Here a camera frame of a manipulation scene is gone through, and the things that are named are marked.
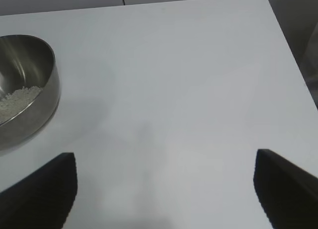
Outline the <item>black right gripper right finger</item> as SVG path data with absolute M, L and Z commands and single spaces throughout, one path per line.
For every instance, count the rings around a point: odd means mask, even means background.
M 271 150 L 258 149 L 253 184 L 274 229 L 318 227 L 317 177 Z

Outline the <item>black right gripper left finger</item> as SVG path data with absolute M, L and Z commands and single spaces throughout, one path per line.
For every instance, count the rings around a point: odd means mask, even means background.
M 2 229 L 61 229 L 78 192 L 74 153 L 61 153 L 0 193 Z

